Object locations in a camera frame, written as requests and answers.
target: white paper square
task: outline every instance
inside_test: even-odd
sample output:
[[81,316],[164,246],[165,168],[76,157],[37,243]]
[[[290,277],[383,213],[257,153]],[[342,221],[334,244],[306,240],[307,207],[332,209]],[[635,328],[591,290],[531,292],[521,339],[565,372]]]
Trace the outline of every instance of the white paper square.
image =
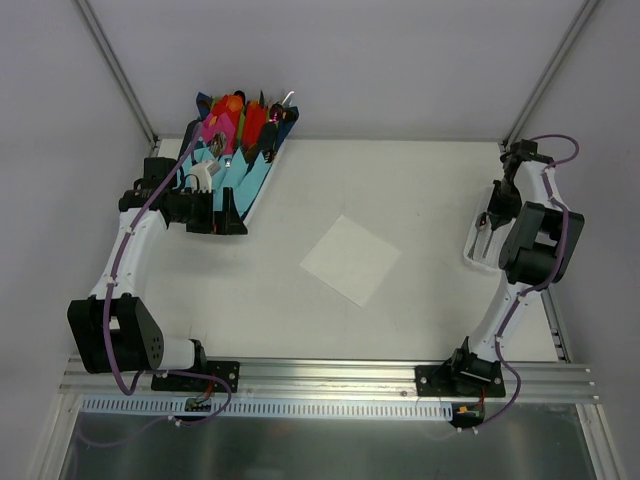
[[300,266],[362,307],[399,256],[398,249],[340,216]]

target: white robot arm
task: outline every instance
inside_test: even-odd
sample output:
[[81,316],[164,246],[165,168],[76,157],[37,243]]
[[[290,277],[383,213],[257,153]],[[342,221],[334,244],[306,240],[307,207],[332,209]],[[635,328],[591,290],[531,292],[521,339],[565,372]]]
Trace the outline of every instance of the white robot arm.
[[500,284],[482,321],[450,359],[432,371],[416,367],[420,396],[504,397],[502,349],[527,306],[567,269],[584,217],[562,202],[553,159],[538,154],[537,146],[522,140],[501,157],[504,178],[494,182],[486,211],[493,230],[511,228],[500,251]]
[[175,172],[186,155],[178,162],[161,157],[145,159],[143,178],[118,202],[118,235],[100,280],[87,299],[72,301],[67,311],[85,369],[89,373],[114,372],[126,394],[133,388],[124,385],[120,372],[197,372],[207,363],[198,340],[165,336],[142,301],[155,241],[169,223],[183,223],[187,232],[199,234],[247,233],[231,189],[220,193],[223,208],[214,212],[211,188],[175,188]]

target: cable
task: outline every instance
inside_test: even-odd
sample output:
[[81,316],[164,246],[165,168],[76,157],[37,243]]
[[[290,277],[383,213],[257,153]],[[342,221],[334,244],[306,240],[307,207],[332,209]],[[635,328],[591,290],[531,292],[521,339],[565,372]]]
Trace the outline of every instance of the cable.
[[124,379],[122,378],[122,373],[120,373],[120,369],[118,368],[118,363],[116,361],[116,356],[113,351],[113,343],[111,341],[111,331],[109,330],[109,320],[111,318],[111,299],[113,298],[113,290],[115,286],[116,279],[118,277],[118,267],[120,266],[120,262],[122,261],[122,257],[124,256],[124,252],[127,248],[127,243],[129,243],[129,239],[131,238],[132,232],[135,227],[140,222],[142,216],[149,210],[151,204],[160,196],[160,194],[167,187],[171,179],[176,175],[182,164],[189,157],[189,155],[193,154],[195,150],[196,143],[202,134],[202,124],[198,123],[193,129],[193,136],[191,137],[191,142],[189,143],[189,147],[182,154],[180,159],[178,159],[178,163],[176,163],[175,167],[171,169],[166,178],[162,181],[162,183],[158,186],[158,188],[151,194],[151,196],[147,199],[145,204],[140,208],[136,216],[134,217],[131,225],[129,225],[128,231],[122,237],[122,242],[118,247],[115,258],[113,260],[113,264],[111,265],[110,279],[107,284],[107,293],[104,298],[104,308],[102,309],[102,334],[104,337],[104,347],[107,353],[107,358],[109,360],[109,366],[111,367],[111,372],[113,373],[113,377],[115,378],[118,387],[120,387],[120,391],[127,396],[133,395],[133,392],[136,389],[136,385],[140,378],[142,372],[136,373],[133,378],[133,382],[131,383],[131,387],[127,387],[124,383]]
[[493,422],[498,417],[503,415],[504,412],[506,412],[509,408],[511,408],[511,406],[518,399],[518,396],[520,395],[520,390],[522,388],[522,378],[520,377],[520,374],[516,371],[515,368],[513,368],[511,365],[509,365],[509,363],[504,359],[504,356],[502,355],[502,350],[500,349],[500,340],[502,338],[502,335],[504,334],[504,331],[506,330],[507,325],[509,325],[509,321],[513,317],[516,309],[518,308],[518,305],[520,305],[520,303],[524,300],[524,297],[526,297],[529,293],[533,292],[534,290],[535,291],[541,291],[541,290],[544,290],[545,288],[547,288],[549,285],[551,285],[553,280],[556,278],[556,275],[558,275],[558,272],[560,271],[560,267],[562,266],[562,262],[564,260],[564,254],[565,254],[565,250],[566,250],[566,247],[567,247],[567,235],[568,235],[568,230],[569,230],[569,209],[567,208],[566,205],[564,205],[562,202],[560,202],[559,200],[556,199],[556,197],[555,197],[555,195],[553,193],[553,189],[551,187],[551,182],[549,181],[548,170],[550,168],[555,168],[556,165],[560,165],[562,163],[570,162],[571,160],[576,158],[576,156],[578,155],[578,152],[580,152],[580,146],[578,145],[578,142],[575,139],[569,137],[568,135],[560,135],[560,134],[541,135],[539,137],[534,137],[531,140],[536,140],[536,139],[541,139],[541,138],[551,138],[551,137],[566,138],[567,140],[570,140],[572,143],[574,143],[574,145],[576,147],[573,155],[571,155],[571,156],[569,156],[569,157],[567,157],[567,158],[565,158],[563,160],[558,160],[557,162],[550,163],[549,165],[547,165],[544,168],[544,170],[542,172],[542,181],[544,183],[545,191],[547,192],[547,195],[549,196],[549,201],[551,202],[552,205],[554,205],[554,206],[558,207],[560,210],[562,210],[562,229],[560,231],[560,240],[558,241],[556,261],[555,261],[555,263],[553,265],[553,269],[551,270],[551,274],[549,274],[549,276],[542,283],[540,283],[538,285],[534,285],[534,286],[528,287],[528,288],[525,288],[520,293],[518,293],[518,297],[519,297],[518,301],[514,302],[514,304],[511,306],[511,308],[509,309],[509,311],[505,315],[504,320],[502,321],[502,324],[500,325],[500,328],[498,329],[498,333],[496,334],[496,339],[495,339],[496,355],[498,357],[498,360],[502,364],[502,366],[504,368],[506,368],[509,372],[511,372],[513,374],[513,376],[516,378],[516,389],[513,392],[513,395],[511,396],[511,399],[507,402],[507,404],[504,407],[502,407],[502,409],[498,413],[496,413],[492,417],[488,418],[481,425],[479,425],[479,426],[481,426],[483,428],[484,428],[485,425]]
[[[220,415],[222,412],[224,412],[227,407],[229,406],[229,403],[231,403],[231,387],[229,387],[229,384],[227,382],[225,382],[224,380],[214,377],[213,375],[202,375],[199,373],[191,373],[191,372],[183,372],[181,370],[169,370],[169,371],[159,371],[159,370],[149,370],[146,371],[144,373],[149,373],[149,374],[155,374],[155,375],[163,375],[165,373],[169,374],[169,375],[179,375],[182,377],[190,377],[190,378],[198,378],[198,379],[203,379],[203,380],[209,380],[211,382],[215,382],[218,383],[220,385],[222,385],[224,387],[224,389],[227,391],[227,400],[224,402],[224,404],[218,408],[216,411],[214,411],[213,413],[211,413],[210,415],[207,415],[206,417],[200,419],[200,420],[176,420],[175,424],[176,426],[195,426],[195,425],[202,425],[203,423],[207,423],[210,422],[211,420],[213,420],[215,417],[217,417],[218,415]],[[86,443],[87,445],[89,445],[90,447],[95,447],[95,448],[111,448],[111,447],[118,447],[120,445],[124,445],[125,443],[133,440],[134,438],[137,438],[138,436],[140,436],[142,433],[144,433],[145,431],[147,431],[149,428],[151,428],[152,426],[162,422],[162,421],[173,421],[173,415],[169,415],[167,416],[162,416],[162,417],[157,417],[154,418],[153,420],[151,420],[150,422],[148,422],[146,425],[144,425],[142,428],[140,428],[138,431],[134,432],[132,435],[129,435],[128,437],[123,438],[122,440],[115,440],[112,442],[95,442],[93,440],[88,439],[85,434],[82,432],[82,421],[81,421],[82,417],[78,418],[78,423],[76,425],[76,437],[81,440],[82,442]]]
[[549,133],[547,135],[538,135],[537,137],[530,138],[529,140],[532,142],[536,142],[544,138],[562,138],[564,140],[569,140],[571,143],[573,143],[573,148],[574,148],[573,153],[569,155],[567,158],[563,158],[562,160],[556,160],[555,162],[550,163],[547,166],[547,168],[557,167],[558,165],[562,165],[563,163],[568,163],[574,158],[576,158],[580,153],[580,144],[578,143],[578,141],[575,138],[569,135],[564,135],[562,133]]

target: white wall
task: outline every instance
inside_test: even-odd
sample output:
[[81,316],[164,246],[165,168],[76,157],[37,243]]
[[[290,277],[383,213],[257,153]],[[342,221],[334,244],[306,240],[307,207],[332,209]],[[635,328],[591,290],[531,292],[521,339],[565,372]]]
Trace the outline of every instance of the white wall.
[[0,477],[25,478],[147,145],[69,0],[0,6]]
[[150,121],[296,91],[294,135],[501,139],[583,0],[93,0]]
[[[563,198],[586,217],[558,285],[560,306],[575,360],[593,365],[629,478],[640,478],[638,18],[637,0],[603,2],[526,131],[567,133],[582,146],[557,177]],[[544,146],[558,156],[570,150],[561,143]]]

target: white cable channel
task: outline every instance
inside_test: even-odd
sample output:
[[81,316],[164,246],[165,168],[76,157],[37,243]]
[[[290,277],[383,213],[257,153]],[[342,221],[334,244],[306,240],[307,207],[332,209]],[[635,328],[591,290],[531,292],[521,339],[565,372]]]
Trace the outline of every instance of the white cable channel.
[[[85,395],[81,411],[85,413],[112,413],[125,415],[202,416],[206,412],[185,412],[188,397],[159,397],[144,395]],[[217,410],[222,399],[208,400]],[[233,399],[225,417],[262,418],[349,418],[378,420],[450,421],[451,403],[438,401],[376,402],[344,400],[270,400]]]

